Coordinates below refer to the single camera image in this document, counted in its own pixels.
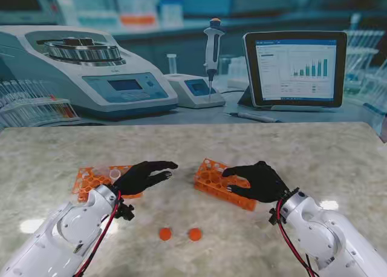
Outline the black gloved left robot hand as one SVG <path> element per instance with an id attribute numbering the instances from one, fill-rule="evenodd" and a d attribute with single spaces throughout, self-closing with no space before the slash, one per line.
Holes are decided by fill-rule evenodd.
<path id="1" fill-rule="evenodd" d="M 133 165 L 124 175 L 112 185 L 112 191 L 117 195 L 137 195 L 147 188 L 169 179 L 171 170 L 178 165 L 172 161 L 143 161 Z"/>

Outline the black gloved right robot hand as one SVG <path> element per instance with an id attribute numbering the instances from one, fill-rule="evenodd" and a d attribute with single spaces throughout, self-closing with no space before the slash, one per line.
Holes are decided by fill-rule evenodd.
<path id="1" fill-rule="evenodd" d="M 290 190 L 277 172 L 264 161 L 254 165 L 235 166 L 223 171 L 223 177 L 238 176 L 245 178 L 250 187 L 228 185 L 227 190 L 241 197 L 272 203 L 284 197 Z"/>

